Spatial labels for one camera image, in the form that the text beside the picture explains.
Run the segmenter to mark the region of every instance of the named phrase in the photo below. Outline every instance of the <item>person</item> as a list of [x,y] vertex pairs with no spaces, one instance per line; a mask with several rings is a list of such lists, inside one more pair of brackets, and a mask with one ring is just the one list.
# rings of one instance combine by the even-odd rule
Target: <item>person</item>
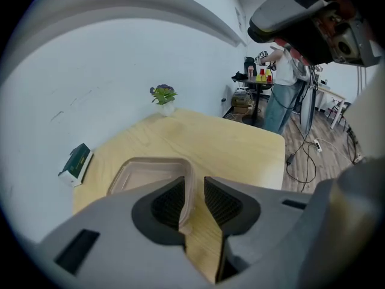
[[276,61],[277,73],[274,78],[274,87],[265,111],[263,129],[282,134],[295,107],[297,96],[302,91],[306,81],[310,79],[307,67],[292,57],[287,50],[274,48],[267,57],[257,57],[256,62],[264,65],[266,62]]

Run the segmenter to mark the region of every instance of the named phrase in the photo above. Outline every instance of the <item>black table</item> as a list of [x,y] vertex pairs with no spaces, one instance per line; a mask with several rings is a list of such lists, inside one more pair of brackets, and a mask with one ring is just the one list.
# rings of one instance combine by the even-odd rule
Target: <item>black table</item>
[[257,128],[261,128],[263,126],[263,118],[258,117],[258,105],[259,105],[259,96],[260,96],[260,91],[262,90],[262,85],[273,85],[273,83],[267,83],[266,81],[257,81],[257,78],[255,76],[248,78],[248,79],[243,79],[243,80],[236,80],[238,82],[244,82],[246,84],[255,84],[257,89],[256,89],[256,100],[255,100],[255,106],[254,106],[254,111],[252,114],[248,114],[242,118],[242,122],[247,124],[247,125],[252,125]]

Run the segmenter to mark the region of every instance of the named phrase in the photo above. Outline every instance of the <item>jeans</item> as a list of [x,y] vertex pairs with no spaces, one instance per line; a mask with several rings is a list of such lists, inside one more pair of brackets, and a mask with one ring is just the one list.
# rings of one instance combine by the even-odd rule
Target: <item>jeans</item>
[[297,80],[294,85],[275,84],[265,111],[263,129],[282,134],[293,110],[295,100],[300,94],[303,80]]

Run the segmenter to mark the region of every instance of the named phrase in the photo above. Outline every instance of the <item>black metal stand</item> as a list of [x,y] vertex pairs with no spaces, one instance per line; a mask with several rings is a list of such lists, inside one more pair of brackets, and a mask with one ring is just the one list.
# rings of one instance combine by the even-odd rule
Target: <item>black metal stand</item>
[[257,86],[257,95],[255,100],[254,111],[251,115],[248,114],[247,116],[244,116],[242,118],[242,122],[247,125],[261,128],[263,126],[263,118],[258,117],[258,105],[259,105],[259,96],[260,96],[260,91],[262,90],[262,85],[257,84],[256,86]]

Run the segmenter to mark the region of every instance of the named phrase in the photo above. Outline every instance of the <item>small green plant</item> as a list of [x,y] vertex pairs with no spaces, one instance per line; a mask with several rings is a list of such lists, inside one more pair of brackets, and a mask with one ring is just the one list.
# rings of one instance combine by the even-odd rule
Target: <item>small green plant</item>
[[158,103],[156,103],[157,105],[164,105],[171,102],[175,100],[174,96],[177,95],[174,88],[166,84],[160,84],[156,88],[150,88],[150,93],[154,97],[151,103],[158,101]]

